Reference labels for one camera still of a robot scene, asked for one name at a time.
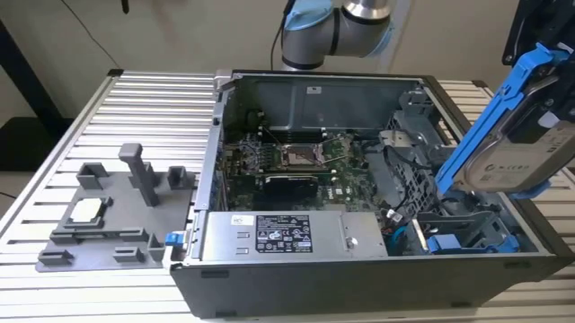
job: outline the cable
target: cable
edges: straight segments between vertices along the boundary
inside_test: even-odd
[[[397,206],[392,207],[393,210],[397,210],[405,204],[406,198],[408,198],[408,195],[406,195],[406,181],[402,178],[401,174],[398,174],[397,170],[394,169],[394,167],[393,167],[393,165],[392,165],[392,163],[389,161],[389,154],[386,153],[385,147],[384,147],[384,150],[381,151],[381,153],[384,154],[384,162],[385,162],[385,165],[386,165],[390,173],[398,179],[398,181],[401,182],[401,186],[402,186],[402,199],[398,202]]]
[[[0,195],[4,195],[5,197],[9,197],[10,199],[16,199],[16,196],[13,196],[12,194],[0,192]]]
[[[273,50],[276,49],[276,43],[277,43],[277,37],[281,35],[281,48],[284,46],[284,27],[285,27],[285,20],[286,16],[290,12],[290,9],[293,8],[293,3],[296,0],[286,0],[285,8],[281,16],[281,22],[278,23],[276,36],[273,37],[273,43],[270,44],[270,50],[269,50],[269,69],[273,70]]]
[[[81,27],[84,28],[85,32],[88,33],[88,37],[93,40],[93,42],[96,43],[97,47],[100,47],[101,51],[105,53],[105,55],[109,57],[109,59],[112,60],[112,62],[116,65],[116,68],[120,68],[120,64],[117,64],[114,58],[109,55],[108,51],[105,50],[105,48],[101,46],[101,44],[97,42],[96,38],[93,38],[92,33],[88,30],[86,25],[84,25],[84,23],[81,22],[81,19],[78,17],[78,15],[76,15],[76,12],[72,10],[70,6],[66,4],[65,0],[60,0],[61,4],[68,8],[68,10],[70,11],[70,13],[73,14],[73,17],[76,18],[76,20],[78,21],[78,23],[81,24]]]
[[[394,148],[392,146],[384,146],[384,150],[388,149],[390,150],[390,152],[394,154],[394,157],[397,157],[397,159],[400,161],[402,161],[405,164],[408,164],[410,167],[418,169],[418,170],[433,170],[433,167],[430,166],[424,166],[418,163],[416,163],[414,161],[410,161],[409,159],[404,158],[404,156],[398,153],[397,150],[394,150]]]

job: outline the blue latch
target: blue latch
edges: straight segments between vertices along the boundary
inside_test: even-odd
[[[173,247],[182,247],[182,234],[174,232],[165,235],[165,245]]]
[[[436,234],[428,238],[428,248],[432,254],[496,254],[519,251],[519,241],[515,236],[507,236],[499,245],[484,248],[463,248],[455,234]]]

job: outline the small white label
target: small white label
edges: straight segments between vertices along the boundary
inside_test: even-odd
[[[253,225],[253,215],[232,215],[232,225]]]
[[[393,210],[388,210],[386,211],[386,219],[390,219],[394,223],[398,223],[398,221],[401,221],[401,219],[402,219],[402,216],[401,216],[401,214],[398,214]]]
[[[306,93],[308,94],[321,94],[321,87],[320,86],[308,86],[306,87]]]

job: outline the vertical gray post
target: vertical gray post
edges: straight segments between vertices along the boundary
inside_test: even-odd
[[[141,161],[141,145],[138,143],[124,143],[117,157],[128,164],[132,173],[133,183],[140,190],[145,205],[153,207],[160,204],[158,196],[153,190],[152,178],[145,171]]]

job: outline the green circuit board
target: green circuit board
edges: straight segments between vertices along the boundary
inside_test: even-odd
[[[360,149],[345,133],[332,133],[317,144],[260,144],[238,151],[229,146],[228,207],[230,211],[377,211],[381,197],[376,194]],[[257,171],[250,150],[257,150]],[[317,179],[317,194],[296,201],[270,201],[262,193],[269,176],[309,176]]]

